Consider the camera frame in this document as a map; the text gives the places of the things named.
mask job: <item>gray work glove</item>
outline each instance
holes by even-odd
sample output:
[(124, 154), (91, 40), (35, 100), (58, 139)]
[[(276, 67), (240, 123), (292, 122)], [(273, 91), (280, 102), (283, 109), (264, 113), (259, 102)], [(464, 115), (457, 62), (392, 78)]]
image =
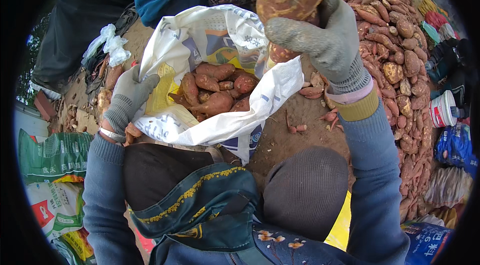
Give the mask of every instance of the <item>gray work glove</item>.
[(109, 109), (103, 114), (115, 133), (125, 136), (125, 128), (133, 119), (138, 109), (147, 101), (160, 81), (158, 74), (148, 76), (143, 82), (138, 81), (140, 66), (136, 65), (123, 72), (113, 89)]
[(287, 18), (267, 21), (265, 35), (286, 49), (307, 53), (332, 85), (333, 94), (359, 90), (370, 81), (359, 55), (355, 15), (343, 0), (323, 0), (319, 27)]

